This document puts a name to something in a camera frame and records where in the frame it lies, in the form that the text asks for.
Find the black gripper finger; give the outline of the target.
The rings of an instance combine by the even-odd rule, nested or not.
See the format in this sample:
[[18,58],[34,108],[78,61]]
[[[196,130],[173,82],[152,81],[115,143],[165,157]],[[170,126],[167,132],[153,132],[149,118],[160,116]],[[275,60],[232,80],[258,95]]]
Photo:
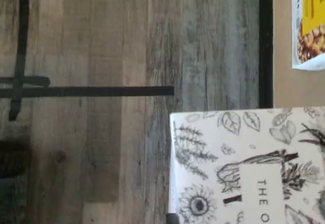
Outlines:
[[166,224],[180,224],[179,216],[177,213],[166,214]]

